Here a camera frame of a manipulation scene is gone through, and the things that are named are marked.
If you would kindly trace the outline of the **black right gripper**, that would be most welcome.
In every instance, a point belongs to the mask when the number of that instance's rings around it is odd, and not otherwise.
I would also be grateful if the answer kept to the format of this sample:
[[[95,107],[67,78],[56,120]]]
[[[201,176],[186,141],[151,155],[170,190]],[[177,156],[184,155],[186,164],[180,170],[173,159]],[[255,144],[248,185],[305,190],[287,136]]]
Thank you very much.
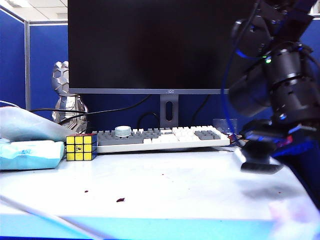
[[[252,144],[269,148],[268,154],[286,165],[300,181],[310,199],[320,209],[320,124],[293,125],[253,120],[244,125],[243,137]]]

